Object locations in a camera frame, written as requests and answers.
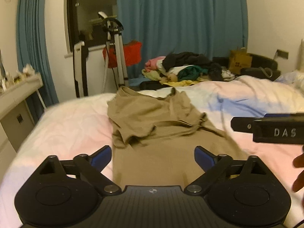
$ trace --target khaki t-shirt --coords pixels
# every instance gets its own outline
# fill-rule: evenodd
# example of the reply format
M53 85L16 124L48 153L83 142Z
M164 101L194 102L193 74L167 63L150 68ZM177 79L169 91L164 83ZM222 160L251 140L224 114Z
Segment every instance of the khaki t-shirt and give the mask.
M244 160L246 153L224 131L216 129L185 92L172 89L154 98L122 87L108 102L113 124L114 182L126 185L186 187L204 172L194 149Z

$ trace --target bed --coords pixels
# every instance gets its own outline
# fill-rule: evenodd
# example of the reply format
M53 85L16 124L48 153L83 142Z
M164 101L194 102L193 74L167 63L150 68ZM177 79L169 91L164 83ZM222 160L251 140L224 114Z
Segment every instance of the bed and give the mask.
M170 89L141 93L165 97ZM304 219L301 207L304 191L291 192L292 183L301 172L301 169L293 168L292 160L302 153L302 146L254 143L251 134L233 132L230 127L234 116L260 117L265 113L304 112L304 73L289 73L276 82L241 76L229 83L202 82L177 90L185 91L192 104L199 111L206 112L217 128L227 131L249 154L258 155L279 178L292 198L285 225L293 227ZM101 94L48 109L24 141L2 181L0 227L21 226L14 207L14 196L46 156L55 154L60 160L68 160L82 153L90 155L104 145L112 145L107 101L114 96L112 93ZM111 162L102 172L109 179L112 179L112 167Z

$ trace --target yellow clothing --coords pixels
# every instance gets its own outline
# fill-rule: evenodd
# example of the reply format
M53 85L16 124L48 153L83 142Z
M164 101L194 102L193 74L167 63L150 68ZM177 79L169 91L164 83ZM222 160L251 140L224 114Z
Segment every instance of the yellow clothing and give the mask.
M187 87L187 86L191 86L191 85L195 85L199 83L199 81L180 81L180 82L166 82L166 83L162 83L163 85L168 85L170 87Z
M143 76L150 79L151 81L160 81L161 79L159 72L155 70L151 70L150 72L147 72L145 69L143 69L141 73Z

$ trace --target blue curtain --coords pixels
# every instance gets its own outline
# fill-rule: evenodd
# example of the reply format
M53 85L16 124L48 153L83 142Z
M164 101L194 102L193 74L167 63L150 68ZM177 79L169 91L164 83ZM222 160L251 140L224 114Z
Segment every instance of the blue curtain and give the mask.
M17 58L22 71L27 63L40 72L44 86L39 90L46 106L58 103L55 91L44 28L45 0L19 0L17 10ZM43 114L42 105L36 93L27 99L29 109L37 122Z
M131 78L147 60L171 52L212 59L247 46L246 0L117 0L117 6L124 43L142 42L142 62L128 68Z

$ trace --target hand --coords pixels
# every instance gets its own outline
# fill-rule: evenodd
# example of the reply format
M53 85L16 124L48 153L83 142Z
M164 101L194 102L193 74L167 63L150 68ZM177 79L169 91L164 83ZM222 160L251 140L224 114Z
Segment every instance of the hand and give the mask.
M304 167L304 154L296 157L293 160L293 165L296 168ZM304 170L300 173L296 181L293 183L292 190L294 192L298 192L303 187L304 187Z

